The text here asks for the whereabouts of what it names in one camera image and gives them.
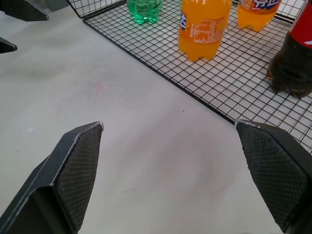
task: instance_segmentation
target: green soda bottle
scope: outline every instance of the green soda bottle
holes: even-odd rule
[[[130,15],[138,24],[155,23],[161,9],[161,0],[127,0]]]

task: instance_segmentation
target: wire rack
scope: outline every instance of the wire rack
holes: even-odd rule
[[[114,6],[121,0],[66,0],[78,17],[85,18],[107,7]]]
[[[84,22],[229,122],[240,118],[280,127],[311,153],[312,98],[298,100],[286,92],[276,95],[266,78],[268,64],[280,50],[289,22],[303,3],[283,1],[278,19],[259,33],[237,27],[234,4],[228,30],[210,61],[190,62],[178,50],[180,0],[163,0],[161,17],[154,24],[136,24],[125,1],[116,1]]]

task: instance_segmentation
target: white table surface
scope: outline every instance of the white table surface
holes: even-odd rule
[[[0,214],[65,132],[104,122],[79,234],[281,233],[234,126],[94,32],[0,14]]]

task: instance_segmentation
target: dark soda bottle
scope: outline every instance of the dark soda bottle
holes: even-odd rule
[[[312,0],[306,0],[271,61],[267,76],[274,92],[290,91],[297,98],[312,92]]]

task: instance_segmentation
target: fanta bottle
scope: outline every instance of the fanta bottle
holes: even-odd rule
[[[238,26],[250,26],[259,32],[275,16],[282,0],[239,0]]]
[[[231,5],[232,0],[182,0],[178,46],[189,60],[215,56]]]

